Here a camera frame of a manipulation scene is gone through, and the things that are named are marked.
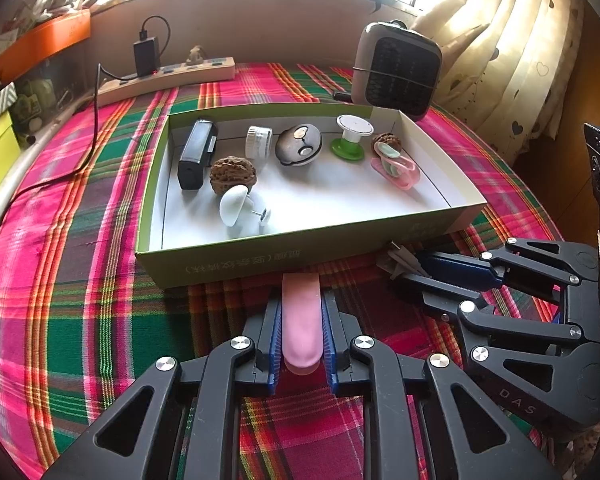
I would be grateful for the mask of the black rectangular device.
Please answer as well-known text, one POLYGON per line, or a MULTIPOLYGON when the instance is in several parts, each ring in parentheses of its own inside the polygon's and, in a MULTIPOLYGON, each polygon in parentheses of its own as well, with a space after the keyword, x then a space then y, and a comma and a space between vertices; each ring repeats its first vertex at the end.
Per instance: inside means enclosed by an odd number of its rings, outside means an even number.
POLYGON ((178 183, 182 190, 199 190, 204 184, 204 172, 218 140, 218 128, 212 120, 198 119, 189 131, 182 154, 178 160, 178 183))

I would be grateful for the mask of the cream heart curtain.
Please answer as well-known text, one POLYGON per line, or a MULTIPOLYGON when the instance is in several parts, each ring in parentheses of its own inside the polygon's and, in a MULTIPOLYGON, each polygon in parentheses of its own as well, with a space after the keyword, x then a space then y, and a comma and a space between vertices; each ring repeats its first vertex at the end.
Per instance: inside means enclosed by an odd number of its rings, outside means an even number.
POLYGON ((434 102, 513 164, 557 131, 582 21, 583 0, 438 0, 414 23, 443 53, 434 102))

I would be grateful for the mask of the plaid pink green tablecloth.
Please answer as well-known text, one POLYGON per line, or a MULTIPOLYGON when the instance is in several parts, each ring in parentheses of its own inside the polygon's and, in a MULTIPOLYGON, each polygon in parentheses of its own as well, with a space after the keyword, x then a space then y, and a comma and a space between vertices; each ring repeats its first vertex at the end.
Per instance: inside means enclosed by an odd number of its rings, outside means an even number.
MULTIPOLYGON (((309 64, 242 64, 235 79, 158 92, 99 112, 94 158, 75 178, 30 191, 0 229, 0 442, 38 479, 160 356, 186 361, 242 331, 280 274, 160 290, 134 255, 149 163, 169 113, 267 102, 330 101, 351 72, 309 64)), ((560 240, 550 216, 478 136, 430 108, 420 122, 488 203, 466 231, 428 240, 478 256, 510 236, 560 240)), ((388 291, 374 255, 314 266, 363 330, 397 352, 440 351, 460 364, 448 326, 388 291)), ((242 404, 240 478, 362 479, 361 400, 337 399, 319 368, 283 370, 276 396, 242 404)))

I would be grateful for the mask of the green white spool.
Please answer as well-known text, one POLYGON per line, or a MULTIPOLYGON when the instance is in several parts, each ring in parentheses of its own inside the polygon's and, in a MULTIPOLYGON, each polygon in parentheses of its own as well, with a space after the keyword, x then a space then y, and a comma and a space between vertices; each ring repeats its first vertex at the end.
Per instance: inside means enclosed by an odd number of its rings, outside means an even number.
POLYGON ((363 160, 364 148, 361 140, 374 133, 373 125, 362 117, 349 114, 339 115, 336 123, 342 133, 340 138, 332 140, 330 144, 332 152, 348 162, 363 160))

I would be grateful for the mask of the orange tray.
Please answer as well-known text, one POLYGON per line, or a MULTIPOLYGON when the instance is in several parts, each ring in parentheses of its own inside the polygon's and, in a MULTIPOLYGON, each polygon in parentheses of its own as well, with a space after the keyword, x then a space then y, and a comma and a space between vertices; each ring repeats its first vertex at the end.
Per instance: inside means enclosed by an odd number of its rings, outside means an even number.
POLYGON ((46 58, 91 36, 91 11, 79 10, 38 25, 0 54, 0 81, 9 84, 46 58))

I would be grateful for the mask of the small beige plug figurine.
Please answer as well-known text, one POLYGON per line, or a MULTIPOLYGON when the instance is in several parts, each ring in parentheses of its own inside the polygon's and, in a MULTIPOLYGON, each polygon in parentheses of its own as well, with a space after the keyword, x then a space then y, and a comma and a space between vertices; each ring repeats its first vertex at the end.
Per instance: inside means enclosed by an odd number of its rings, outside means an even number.
POLYGON ((188 57, 186 58, 186 64, 189 66, 199 65, 206 59, 206 52, 201 46, 195 46, 190 49, 188 57))

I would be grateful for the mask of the grey black space heater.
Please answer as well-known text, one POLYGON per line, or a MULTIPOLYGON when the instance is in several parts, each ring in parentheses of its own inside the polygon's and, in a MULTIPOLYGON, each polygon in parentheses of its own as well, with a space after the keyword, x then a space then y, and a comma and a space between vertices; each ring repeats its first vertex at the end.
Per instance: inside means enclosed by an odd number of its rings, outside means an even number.
POLYGON ((442 67, 438 45, 401 21, 373 22, 356 49, 351 90, 339 102, 398 110, 417 122, 428 112, 442 67))

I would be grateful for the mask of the long pink clip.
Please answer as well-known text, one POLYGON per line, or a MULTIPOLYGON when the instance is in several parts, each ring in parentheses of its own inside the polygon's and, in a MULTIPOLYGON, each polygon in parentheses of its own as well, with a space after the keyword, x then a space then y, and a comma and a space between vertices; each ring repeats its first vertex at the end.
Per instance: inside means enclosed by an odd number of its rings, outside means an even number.
POLYGON ((320 277, 315 273, 283 275, 282 355, 288 370, 309 375, 323 355, 320 277))

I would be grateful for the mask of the white mushroom knob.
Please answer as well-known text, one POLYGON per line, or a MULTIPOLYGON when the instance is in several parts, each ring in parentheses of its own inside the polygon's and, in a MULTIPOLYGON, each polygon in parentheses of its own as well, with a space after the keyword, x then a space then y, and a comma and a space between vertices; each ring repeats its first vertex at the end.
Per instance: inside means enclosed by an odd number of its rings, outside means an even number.
POLYGON ((240 215, 245 211, 254 214, 261 224, 265 224, 271 215, 269 209, 256 208, 256 205, 250 196, 249 188, 243 184, 234 185, 229 188, 220 199, 220 218, 226 226, 232 228, 233 226, 236 226, 240 215))

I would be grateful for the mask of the black charger adapter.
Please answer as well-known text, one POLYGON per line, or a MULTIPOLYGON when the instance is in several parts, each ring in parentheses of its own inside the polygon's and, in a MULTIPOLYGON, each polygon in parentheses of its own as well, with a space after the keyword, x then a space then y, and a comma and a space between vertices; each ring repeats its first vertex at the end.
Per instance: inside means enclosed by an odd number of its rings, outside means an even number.
POLYGON ((133 44, 133 53, 137 76, 150 76, 158 70, 160 49, 155 37, 148 37, 142 32, 140 39, 133 44))

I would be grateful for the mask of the small white jar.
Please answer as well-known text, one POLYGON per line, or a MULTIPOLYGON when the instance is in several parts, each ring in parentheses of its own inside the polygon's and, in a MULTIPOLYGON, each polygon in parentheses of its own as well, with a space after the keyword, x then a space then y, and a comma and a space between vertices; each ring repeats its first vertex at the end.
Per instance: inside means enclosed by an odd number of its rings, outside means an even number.
POLYGON ((268 160, 273 130, 268 127, 250 126, 245 137, 245 156, 251 160, 268 160))

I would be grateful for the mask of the large brown walnut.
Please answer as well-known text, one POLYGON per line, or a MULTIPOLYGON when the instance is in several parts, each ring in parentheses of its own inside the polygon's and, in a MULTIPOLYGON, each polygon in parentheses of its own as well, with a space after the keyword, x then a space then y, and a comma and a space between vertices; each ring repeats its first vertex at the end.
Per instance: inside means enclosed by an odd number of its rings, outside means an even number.
POLYGON ((257 183, 257 169, 246 158, 226 156, 211 166, 209 179, 213 192, 219 196, 236 185, 243 185, 251 190, 257 183))

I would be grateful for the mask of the small brown walnut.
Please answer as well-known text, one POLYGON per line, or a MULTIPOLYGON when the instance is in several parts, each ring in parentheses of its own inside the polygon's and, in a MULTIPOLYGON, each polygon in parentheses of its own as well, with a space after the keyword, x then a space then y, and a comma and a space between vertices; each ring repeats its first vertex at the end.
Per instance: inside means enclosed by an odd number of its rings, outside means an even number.
POLYGON ((402 151, 400 139, 390 132, 375 134, 372 140, 372 148, 374 148, 377 143, 385 143, 398 152, 402 151))

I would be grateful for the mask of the beige power strip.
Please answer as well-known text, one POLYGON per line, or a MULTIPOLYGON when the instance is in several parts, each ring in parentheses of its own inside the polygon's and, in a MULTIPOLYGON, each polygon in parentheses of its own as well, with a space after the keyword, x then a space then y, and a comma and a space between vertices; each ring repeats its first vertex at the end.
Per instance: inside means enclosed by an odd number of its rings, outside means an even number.
POLYGON ((209 58, 196 65, 181 63, 164 66, 148 76, 133 77, 126 81, 114 79, 104 82, 99 87, 98 102, 100 105, 108 105, 188 84, 232 80, 235 72, 234 58, 209 58))

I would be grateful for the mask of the green white cardboard tray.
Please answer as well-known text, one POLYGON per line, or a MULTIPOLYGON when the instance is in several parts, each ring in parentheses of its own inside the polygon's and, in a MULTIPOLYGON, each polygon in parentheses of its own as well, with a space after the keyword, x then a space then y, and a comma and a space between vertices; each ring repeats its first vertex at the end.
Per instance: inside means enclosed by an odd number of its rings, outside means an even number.
POLYGON ((467 228, 486 199, 443 148, 397 110, 324 103, 238 105, 174 113, 164 124, 149 167, 135 255, 161 288, 243 278, 372 252, 391 242, 428 240, 467 228), (209 182, 178 183, 178 160, 195 122, 216 135, 212 156, 244 154, 252 127, 274 133, 307 122, 325 142, 338 139, 337 119, 366 119, 394 134, 416 162, 419 181, 403 191, 369 158, 347 162, 323 148, 313 162, 285 167, 275 157, 257 166, 257 181, 234 226, 220 216, 209 182))

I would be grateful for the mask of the black round button device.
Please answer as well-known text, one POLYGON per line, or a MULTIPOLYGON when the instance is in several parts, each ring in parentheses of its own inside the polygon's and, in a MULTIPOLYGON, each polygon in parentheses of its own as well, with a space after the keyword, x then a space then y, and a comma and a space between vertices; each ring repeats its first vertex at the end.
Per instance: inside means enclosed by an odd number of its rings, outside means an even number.
POLYGON ((283 166, 295 167, 313 162, 322 147, 321 130, 305 122, 284 130, 277 138, 274 152, 283 166))

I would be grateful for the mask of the short pink clip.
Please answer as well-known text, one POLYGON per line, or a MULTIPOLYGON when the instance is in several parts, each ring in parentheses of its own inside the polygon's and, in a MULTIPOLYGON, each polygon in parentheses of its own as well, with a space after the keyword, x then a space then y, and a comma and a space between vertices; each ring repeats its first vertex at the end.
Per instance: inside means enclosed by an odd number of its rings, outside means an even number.
POLYGON ((400 190, 408 191, 420 181, 419 166, 407 154, 380 141, 373 145, 373 151, 375 156, 370 161, 373 170, 400 190))

